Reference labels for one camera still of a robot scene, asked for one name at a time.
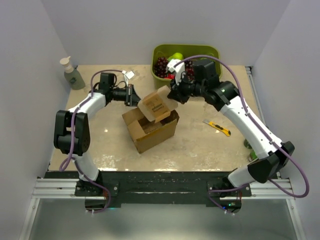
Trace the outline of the brown cardboard express box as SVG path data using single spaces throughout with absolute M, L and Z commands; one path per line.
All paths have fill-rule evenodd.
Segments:
M 141 154 L 173 137 L 180 117 L 177 111 L 173 110 L 163 120 L 150 122 L 136 107 L 122 114 L 122 118 L 137 151 Z

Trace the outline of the yellow utility knife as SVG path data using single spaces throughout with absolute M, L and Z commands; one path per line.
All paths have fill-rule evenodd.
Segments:
M 231 136 L 231 131 L 230 131 L 229 129 L 224 128 L 224 127 L 216 124 L 216 123 L 213 122 L 213 121 L 204 119 L 202 122 L 205 123 L 205 124 L 207 124 L 207 125 L 209 125 L 209 126 L 211 126 L 212 128 L 216 129 L 217 131 L 224 133 L 227 137 L 230 137 L 230 136 Z

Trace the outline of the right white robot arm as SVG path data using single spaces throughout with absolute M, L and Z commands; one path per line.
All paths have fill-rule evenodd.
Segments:
M 227 117 L 253 148 L 257 160 L 229 173 L 221 185 L 223 192 L 235 196 L 241 186 L 257 181 L 265 183 L 289 161 L 295 150 L 290 142 L 276 137 L 241 99 L 240 90 L 230 81 L 220 81 L 215 63 L 209 59 L 194 62 L 194 79 L 189 80 L 185 64 L 172 59 L 166 70 L 174 75 L 170 82 L 168 98 L 181 104 L 190 97 L 202 97 L 218 112 Z

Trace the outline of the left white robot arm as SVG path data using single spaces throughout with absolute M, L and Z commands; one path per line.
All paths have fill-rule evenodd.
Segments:
M 67 155 L 59 171 L 65 171 L 69 163 L 74 162 L 79 179 L 87 181 L 85 189 L 92 196 L 99 196 L 104 184 L 97 180 L 99 170 L 88 154 L 91 143 L 89 120 L 112 101 L 136 107 L 141 99 L 134 85 L 129 84 L 134 75 L 132 71 L 100 70 L 91 77 L 90 91 L 84 100 L 75 107 L 56 113 L 53 144 Z

